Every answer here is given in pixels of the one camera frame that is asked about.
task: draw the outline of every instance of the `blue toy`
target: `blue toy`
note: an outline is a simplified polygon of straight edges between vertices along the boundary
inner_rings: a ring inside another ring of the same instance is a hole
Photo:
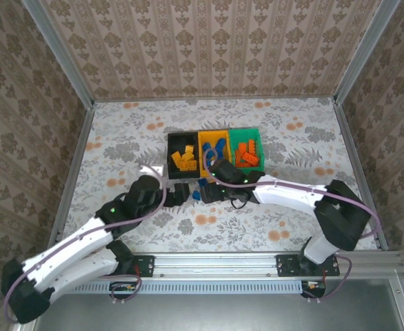
[[[194,191],[193,194],[192,194],[192,197],[193,197],[194,200],[200,201],[201,200],[201,193],[199,191]]]
[[[208,185],[208,181],[206,178],[200,178],[197,180],[199,182],[199,187],[202,188],[203,186]]]
[[[216,144],[217,159],[223,159],[223,148],[225,147],[227,140],[225,138],[220,138]]]
[[[209,150],[211,148],[211,145],[210,145],[210,143],[204,143],[203,145],[202,145],[202,149],[203,149],[203,152],[205,153],[206,152],[206,150]],[[211,151],[209,151],[208,152],[208,154],[207,154],[207,160],[211,160],[211,158],[214,156],[214,152],[211,150]]]

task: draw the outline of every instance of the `yellow block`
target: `yellow block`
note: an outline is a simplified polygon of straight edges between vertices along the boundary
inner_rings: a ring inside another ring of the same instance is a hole
[[[179,169],[181,171],[188,171],[188,162],[187,161],[181,161]]]
[[[186,145],[185,147],[185,153],[192,153],[193,154],[194,146],[193,145]]]
[[[179,168],[180,162],[182,161],[181,154],[179,152],[175,152],[172,154],[172,159],[176,167]]]
[[[188,170],[189,171],[196,171],[197,170],[197,161],[188,161]]]
[[[182,161],[191,161],[191,160],[194,160],[193,153],[186,152],[184,155],[182,155]]]

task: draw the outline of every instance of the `patterned wallpaper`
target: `patterned wallpaper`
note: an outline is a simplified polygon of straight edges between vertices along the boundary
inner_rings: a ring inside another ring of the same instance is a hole
[[[27,10],[0,1],[0,278],[45,249],[84,114]]]
[[[381,0],[43,0],[95,99],[331,95]]]
[[[391,249],[404,258],[404,0],[344,109]]]

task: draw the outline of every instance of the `black cable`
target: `black cable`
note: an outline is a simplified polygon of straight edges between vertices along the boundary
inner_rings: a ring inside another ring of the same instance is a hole
[[[245,207],[246,204],[248,203],[248,200],[247,200],[247,201],[245,201],[245,203],[244,203],[243,205],[241,205],[240,207],[236,207],[235,204],[234,204],[234,202],[233,202],[234,199],[230,199],[230,201],[231,201],[231,205],[233,206],[234,209],[242,209],[242,208]]]

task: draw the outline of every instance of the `floral tablecloth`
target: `floral tablecloth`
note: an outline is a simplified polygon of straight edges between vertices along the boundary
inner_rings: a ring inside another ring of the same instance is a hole
[[[140,163],[166,163],[169,132],[258,128],[267,173],[311,184],[340,179],[358,194],[330,99],[98,103],[94,109],[65,237],[103,203],[127,191]],[[196,179],[185,182],[197,189]],[[190,197],[181,207],[164,208],[122,240],[134,252],[278,251],[299,250],[318,231],[313,217],[278,205],[249,203],[235,210],[228,201],[205,205]],[[376,245],[366,238],[357,249]]]

